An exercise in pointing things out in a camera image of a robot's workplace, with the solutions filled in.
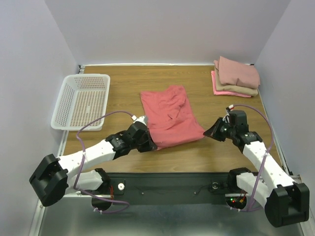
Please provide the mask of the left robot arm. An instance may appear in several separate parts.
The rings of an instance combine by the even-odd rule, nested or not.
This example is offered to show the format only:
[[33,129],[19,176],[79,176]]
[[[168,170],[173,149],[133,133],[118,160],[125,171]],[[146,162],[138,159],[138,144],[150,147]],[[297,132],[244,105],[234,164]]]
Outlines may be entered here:
[[42,205],[48,207],[63,198],[66,190],[74,187],[70,183],[71,179],[83,170],[128,155],[133,149],[139,152],[157,149],[148,127],[140,121],[82,151],[60,157],[53,154],[45,156],[29,182]]

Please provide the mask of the red t-shirt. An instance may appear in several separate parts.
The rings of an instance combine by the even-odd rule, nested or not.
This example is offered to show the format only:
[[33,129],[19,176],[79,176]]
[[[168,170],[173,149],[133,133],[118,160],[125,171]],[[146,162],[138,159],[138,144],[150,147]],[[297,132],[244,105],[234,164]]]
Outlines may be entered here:
[[148,129],[157,149],[200,140],[205,130],[195,118],[184,86],[140,93]]

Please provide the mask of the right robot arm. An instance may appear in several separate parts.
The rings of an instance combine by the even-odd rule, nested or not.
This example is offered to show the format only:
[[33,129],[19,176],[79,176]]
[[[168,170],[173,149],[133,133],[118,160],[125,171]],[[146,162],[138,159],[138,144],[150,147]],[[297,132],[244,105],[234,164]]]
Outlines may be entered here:
[[257,175],[247,168],[229,172],[226,186],[232,192],[243,190],[250,195],[245,210],[258,203],[269,223],[282,227],[309,219],[310,191],[306,184],[297,183],[270,154],[262,138],[249,130],[247,115],[234,105],[226,108],[226,115],[204,132],[204,136],[224,142],[230,139],[240,152],[256,167]]

